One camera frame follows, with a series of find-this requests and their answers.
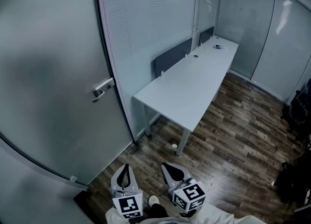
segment shoe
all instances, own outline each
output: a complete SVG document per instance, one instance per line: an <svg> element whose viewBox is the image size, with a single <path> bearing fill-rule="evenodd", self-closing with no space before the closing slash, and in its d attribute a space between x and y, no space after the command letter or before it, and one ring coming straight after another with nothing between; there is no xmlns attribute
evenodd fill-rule
<svg viewBox="0 0 311 224"><path fill-rule="evenodd" d="M160 204L160 201L159 201L159 198L157 198L155 195L152 195L149 197L148 203L149 203L149 206L151 207L155 203Z"/></svg>

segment dark laminate flooring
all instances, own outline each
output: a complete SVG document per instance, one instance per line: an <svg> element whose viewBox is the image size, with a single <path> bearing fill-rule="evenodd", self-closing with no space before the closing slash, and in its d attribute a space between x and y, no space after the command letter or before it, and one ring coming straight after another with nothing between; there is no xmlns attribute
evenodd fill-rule
<svg viewBox="0 0 311 224"><path fill-rule="evenodd" d="M281 163L292 162L303 147L280 119L282 108L274 97L227 74L215 103L190 135L180 157L174 155L172 144L179 143L183 130L161 117L151 128L151 137L140 139L140 149L131 144L93 180L90 193L81 193L76 202L94 222L104 223L105 212L112 207L111 176L129 163L144 191L145 206L155 194L170 215L177 215L166 196L160 166L172 162L204 182L210 204L236 218L252 214L266 223L282 223L291 218L295 206L281 203L271 182Z"/></svg>

